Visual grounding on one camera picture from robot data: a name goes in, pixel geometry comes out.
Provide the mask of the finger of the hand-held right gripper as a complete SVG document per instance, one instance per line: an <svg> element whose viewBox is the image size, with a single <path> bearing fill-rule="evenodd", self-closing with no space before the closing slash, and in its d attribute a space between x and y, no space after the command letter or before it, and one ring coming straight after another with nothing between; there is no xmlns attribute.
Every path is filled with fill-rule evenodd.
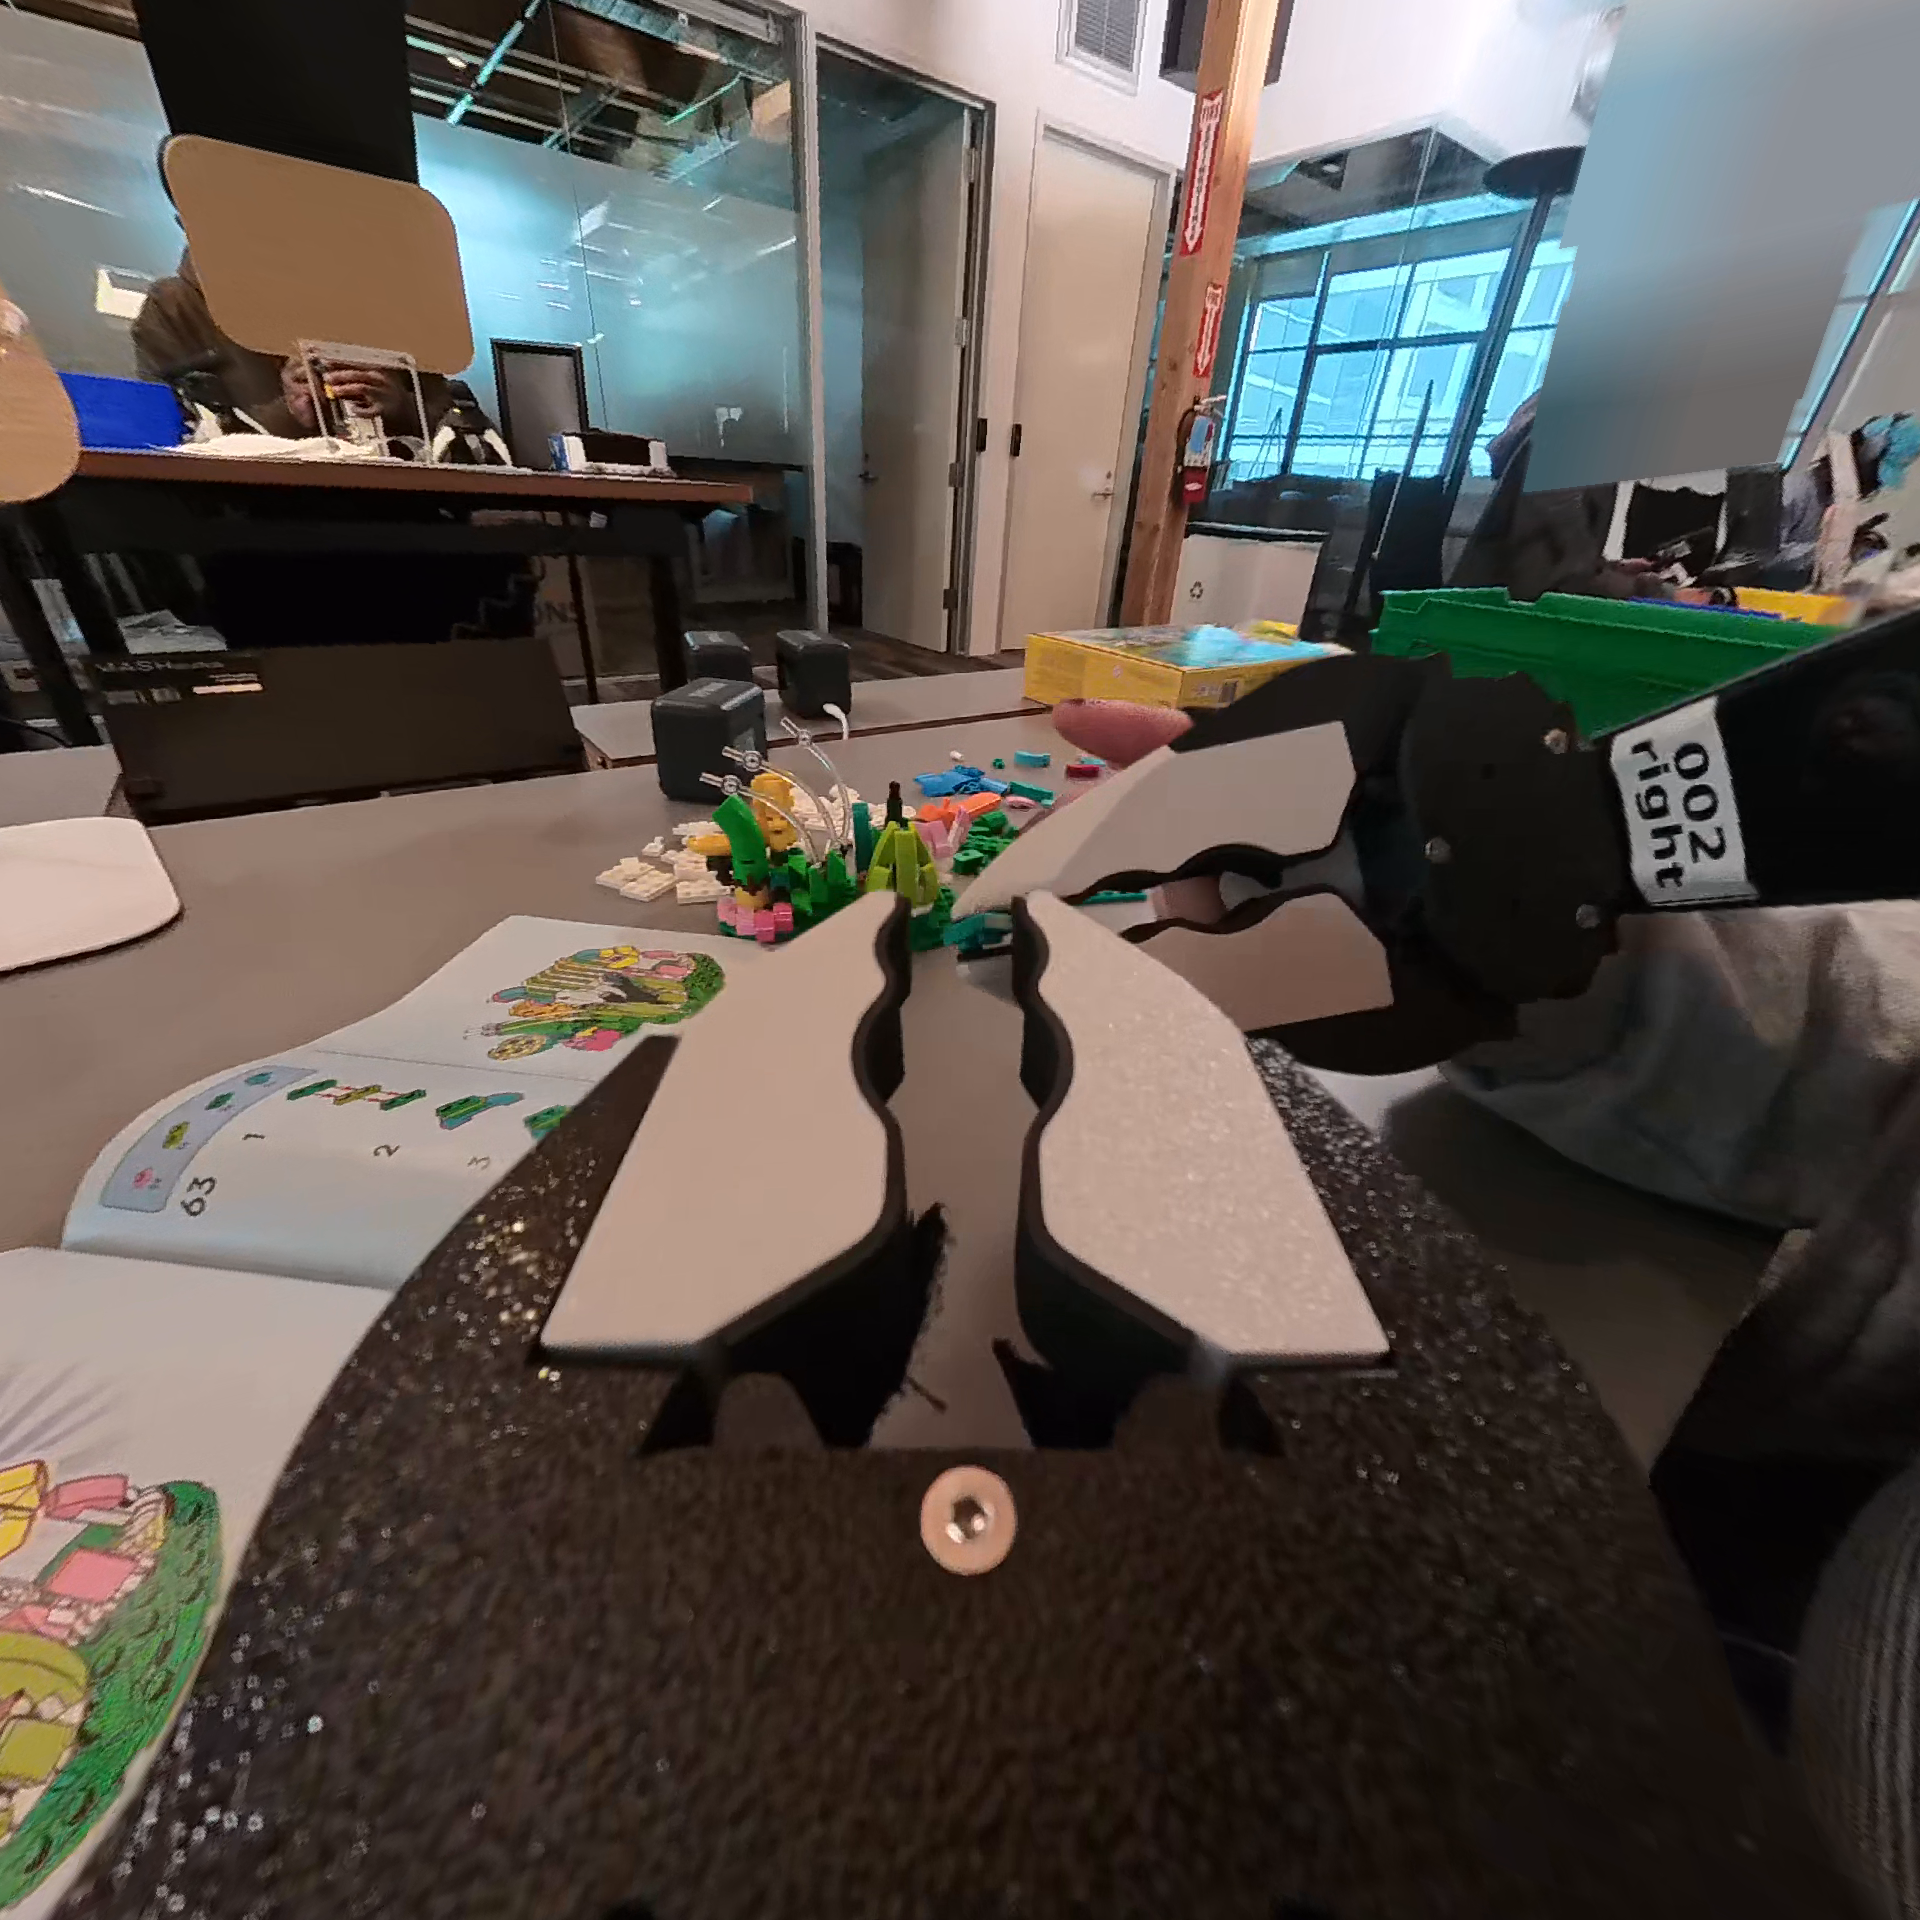
<svg viewBox="0 0 1920 1920"><path fill-rule="evenodd" d="M1381 1012L1386 953L1335 889L1232 897L1209 921L1151 920L1121 938L1198 990L1246 1036Z"/></svg>
<svg viewBox="0 0 1920 1920"><path fill-rule="evenodd" d="M1066 902L1145 889L1237 848L1247 851L1247 875L1268 863L1317 859L1341 835L1356 779L1337 721L1189 753L1161 748L1032 823L958 895L952 913L1004 910L1032 892Z"/></svg>

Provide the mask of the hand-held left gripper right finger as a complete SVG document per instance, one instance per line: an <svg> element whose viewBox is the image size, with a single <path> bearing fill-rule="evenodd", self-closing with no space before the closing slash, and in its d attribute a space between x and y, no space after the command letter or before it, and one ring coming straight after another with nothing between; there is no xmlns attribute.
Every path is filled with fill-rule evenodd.
<svg viewBox="0 0 1920 1920"><path fill-rule="evenodd" d="M1234 1020L1055 897L1015 906L1025 1340L1090 1378L1376 1368L1384 1328Z"/></svg>

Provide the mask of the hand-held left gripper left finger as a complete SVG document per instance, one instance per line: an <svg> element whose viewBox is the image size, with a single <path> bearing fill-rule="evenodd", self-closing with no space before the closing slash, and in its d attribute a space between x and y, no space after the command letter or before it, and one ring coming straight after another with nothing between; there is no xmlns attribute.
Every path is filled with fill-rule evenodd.
<svg viewBox="0 0 1920 1920"><path fill-rule="evenodd" d="M633 1056L660 1074L543 1321L546 1354L744 1364L805 1313L828 1323L828 1360L909 1340L889 1111L908 927L902 899L865 895Z"/></svg>

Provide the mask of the green plastic bin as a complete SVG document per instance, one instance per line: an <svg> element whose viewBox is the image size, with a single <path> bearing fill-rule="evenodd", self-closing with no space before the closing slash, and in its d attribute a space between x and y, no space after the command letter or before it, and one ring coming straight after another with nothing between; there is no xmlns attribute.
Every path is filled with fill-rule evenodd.
<svg viewBox="0 0 1920 1920"><path fill-rule="evenodd" d="M1847 600L1740 587L1728 608L1658 600L1504 591L1390 593L1376 656L1440 656L1456 679L1532 676L1583 737L1687 705L1778 656L1830 639Z"/></svg>

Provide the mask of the colourful toy bricks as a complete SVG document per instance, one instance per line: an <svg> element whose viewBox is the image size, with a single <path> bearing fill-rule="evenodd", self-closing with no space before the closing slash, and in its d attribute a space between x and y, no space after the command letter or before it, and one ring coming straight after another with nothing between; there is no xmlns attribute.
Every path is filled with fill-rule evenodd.
<svg viewBox="0 0 1920 1920"><path fill-rule="evenodd" d="M902 818L960 895L1021 835L1110 772L1105 759L1077 750L1013 750L985 762L950 753L944 768L909 777Z"/></svg>

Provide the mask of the green toy brick garden model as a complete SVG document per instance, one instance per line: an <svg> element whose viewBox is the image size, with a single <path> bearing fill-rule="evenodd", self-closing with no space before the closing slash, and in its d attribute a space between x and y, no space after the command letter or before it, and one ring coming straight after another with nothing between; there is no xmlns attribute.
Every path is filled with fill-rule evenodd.
<svg viewBox="0 0 1920 1920"><path fill-rule="evenodd" d="M1006 953L1006 910L958 916L920 835L902 816L897 784L873 808L846 786L809 735L793 744L818 764L816 782L775 768L766 754L728 750L736 776L705 776L716 795L705 823L660 835L623 855L596 886L637 904L708 906L721 936L775 950L863 897L908 908L909 947L960 961Z"/></svg>

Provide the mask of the toy instruction booklet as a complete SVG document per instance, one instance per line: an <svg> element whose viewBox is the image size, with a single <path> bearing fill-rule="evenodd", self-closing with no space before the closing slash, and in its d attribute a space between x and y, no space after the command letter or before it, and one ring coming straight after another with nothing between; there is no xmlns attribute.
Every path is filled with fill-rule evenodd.
<svg viewBox="0 0 1920 1920"><path fill-rule="evenodd" d="M504 920L390 1009L130 1122L2 1276L2 1906L168 1730L300 1433L465 1210L743 961Z"/></svg>

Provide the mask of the wooden desk lamp white base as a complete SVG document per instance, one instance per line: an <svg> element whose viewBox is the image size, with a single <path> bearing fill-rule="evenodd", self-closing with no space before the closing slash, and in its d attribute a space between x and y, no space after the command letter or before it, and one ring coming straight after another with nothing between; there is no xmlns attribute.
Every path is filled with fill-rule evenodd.
<svg viewBox="0 0 1920 1920"><path fill-rule="evenodd" d="M80 467L80 425L25 312L2 298L2 503L37 506ZM2 972L150 938L182 906L150 835L104 814L2 831Z"/></svg>

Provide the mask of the yellow toy box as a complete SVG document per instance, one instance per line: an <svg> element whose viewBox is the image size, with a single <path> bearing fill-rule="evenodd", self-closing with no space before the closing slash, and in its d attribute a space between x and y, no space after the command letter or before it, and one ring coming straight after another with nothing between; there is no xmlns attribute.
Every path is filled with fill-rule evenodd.
<svg viewBox="0 0 1920 1920"><path fill-rule="evenodd" d="M1024 697L1209 713L1295 666L1344 654L1337 643L1302 640L1286 622L1041 632L1024 644Z"/></svg>

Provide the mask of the white recycling bin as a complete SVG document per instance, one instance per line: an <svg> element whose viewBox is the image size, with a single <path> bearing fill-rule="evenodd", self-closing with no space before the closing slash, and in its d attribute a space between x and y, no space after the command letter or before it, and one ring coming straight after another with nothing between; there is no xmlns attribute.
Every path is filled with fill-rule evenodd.
<svg viewBox="0 0 1920 1920"><path fill-rule="evenodd" d="M1260 527L1189 527L1169 620L1186 626L1282 622L1295 630L1308 610L1322 538Z"/></svg>

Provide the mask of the white door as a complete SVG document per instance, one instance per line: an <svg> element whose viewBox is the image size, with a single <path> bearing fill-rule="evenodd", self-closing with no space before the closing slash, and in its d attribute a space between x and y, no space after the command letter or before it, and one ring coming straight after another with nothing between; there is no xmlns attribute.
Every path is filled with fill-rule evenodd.
<svg viewBox="0 0 1920 1920"><path fill-rule="evenodd" d="M1045 128L1025 222L998 647L1101 622L1166 179Z"/></svg>

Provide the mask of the cardboard box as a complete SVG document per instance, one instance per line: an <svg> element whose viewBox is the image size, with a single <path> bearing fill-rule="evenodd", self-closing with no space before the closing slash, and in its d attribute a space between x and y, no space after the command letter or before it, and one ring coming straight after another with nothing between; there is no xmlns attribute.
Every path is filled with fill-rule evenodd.
<svg viewBox="0 0 1920 1920"><path fill-rule="evenodd" d="M596 679L655 676L652 574L631 559L536 559L534 634L564 682L585 682L583 634Z"/></svg>

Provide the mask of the person's dark trousers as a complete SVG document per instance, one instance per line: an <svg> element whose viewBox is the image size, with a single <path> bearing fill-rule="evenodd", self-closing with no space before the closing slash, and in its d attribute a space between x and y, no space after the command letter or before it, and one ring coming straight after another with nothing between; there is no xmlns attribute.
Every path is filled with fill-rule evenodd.
<svg viewBox="0 0 1920 1920"><path fill-rule="evenodd" d="M1917 1914L1914 1457L1914 1196L1860 1196L1783 1244L1649 1490L1873 1916Z"/></svg>

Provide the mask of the black disc floor lamp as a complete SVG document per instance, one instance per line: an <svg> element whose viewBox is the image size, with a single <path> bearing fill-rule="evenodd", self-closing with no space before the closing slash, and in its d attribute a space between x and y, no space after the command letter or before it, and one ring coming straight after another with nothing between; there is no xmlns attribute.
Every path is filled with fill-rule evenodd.
<svg viewBox="0 0 1920 1920"><path fill-rule="evenodd" d="M1570 201L1581 159L1583 150L1578 147L1518 153L1489 168L1484 179L1484 185L1492 198L1522 204L1525 214L1518 241L1509 251L1509 260L1497 287L1492 318L1479 351L1472 401L1461 418L1462 441L1456 462L1458 475L1474 471L1481 446L1500 433L1500 425L1487 425L1487 418L1494 411L1494 393L1509 340L1526 307L1528 282L1534 279L1541 250L1546 239L1546 226L1551 224L1553 210L1561 208L1564 201Z"/></svg>

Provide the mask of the small black monitor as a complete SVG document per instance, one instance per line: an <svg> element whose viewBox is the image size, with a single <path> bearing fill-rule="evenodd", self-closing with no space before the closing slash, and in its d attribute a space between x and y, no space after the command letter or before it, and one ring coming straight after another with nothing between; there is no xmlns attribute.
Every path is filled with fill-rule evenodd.
<svg viewBox="0 0 1920 1920"><path fill-rule="evenodd" d="M567 470L554 443L588 427L585 351L578 344L489 344L496 418L520 470Z"/></svg>

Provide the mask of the long wooden work table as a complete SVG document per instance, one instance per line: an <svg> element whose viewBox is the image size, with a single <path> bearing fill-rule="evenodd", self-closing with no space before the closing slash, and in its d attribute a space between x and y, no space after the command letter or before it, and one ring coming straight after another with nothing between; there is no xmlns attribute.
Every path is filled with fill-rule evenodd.
<svg viewBox="0 0 1920 1920"><path fill-rule="evenodd" d="M188 654L420 644L532 632L520 566L647 569L660 688L686 682L688 531L754 503L737 475L629 479L204 448L85 450L54 491L5 508L5 630L31 674L5 688L5 753L98 748L103 662L130 656L96 560L127 560Z"/></svg>

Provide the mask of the blue plastic bin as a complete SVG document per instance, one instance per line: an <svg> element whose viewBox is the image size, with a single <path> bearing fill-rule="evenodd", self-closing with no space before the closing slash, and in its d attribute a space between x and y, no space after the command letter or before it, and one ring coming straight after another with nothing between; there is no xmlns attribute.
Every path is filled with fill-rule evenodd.
<svg viewBox="0 0 1920 1920"><path fill-rule="evenodd" d="M56 374L85 450L157 450L185 440L176 391L127 375Z"/></svg>

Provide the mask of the wooden lamp clear stand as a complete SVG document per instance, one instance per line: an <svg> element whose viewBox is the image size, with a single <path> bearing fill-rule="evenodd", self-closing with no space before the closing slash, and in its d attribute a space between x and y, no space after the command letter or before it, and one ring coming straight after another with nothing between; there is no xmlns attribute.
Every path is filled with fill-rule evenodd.
<svg viewBox="0 0 1920 1920"><path fill-rule="evenodd" d="M394 354L445 377L473 359L456 233L418 183L168 136L159 180L217 324L262 353ZM245 450L344 446L351 459L436 462L384 440L272 440L191 407L194 433Z"/></svg>

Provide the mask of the long red post sign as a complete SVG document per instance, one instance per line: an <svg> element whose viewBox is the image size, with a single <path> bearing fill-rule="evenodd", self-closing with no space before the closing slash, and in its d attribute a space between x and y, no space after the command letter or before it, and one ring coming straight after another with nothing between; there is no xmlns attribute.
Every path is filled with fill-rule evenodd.
<svg viewBox="0 0 1920 1920"><path fill-rule="evenodd" d="M1222 116L1222 87L1213 87L1194 97L1189 159L1184 168L1184 204L1177 226L1177 257L1194 257L1206 241L1217 140L1225 122Z"/></svg>

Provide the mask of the black wall speaker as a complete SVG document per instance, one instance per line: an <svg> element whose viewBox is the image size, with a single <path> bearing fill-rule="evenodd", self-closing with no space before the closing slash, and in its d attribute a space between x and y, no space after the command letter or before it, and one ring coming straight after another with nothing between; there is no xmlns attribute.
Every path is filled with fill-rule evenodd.
<svg viewBox="0 0 1920 1920"><path fill-rule="evenodd" d="M1206 0L1167 2L1159 75L1186 91L1198 91L1209 9L1216 11ZM1279 80L1292 11L1294 2L1278 2L1261 87Z"/></svg>

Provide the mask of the black wall panel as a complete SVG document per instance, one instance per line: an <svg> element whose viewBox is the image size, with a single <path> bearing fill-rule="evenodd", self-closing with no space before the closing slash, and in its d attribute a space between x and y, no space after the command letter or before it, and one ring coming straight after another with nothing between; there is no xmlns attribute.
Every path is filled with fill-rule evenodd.
<svg viewBox="0 0 1920 1920"><path fill-rule="evenodd" d="M167 128L413 185L402 2L134 2Z"/></svg>

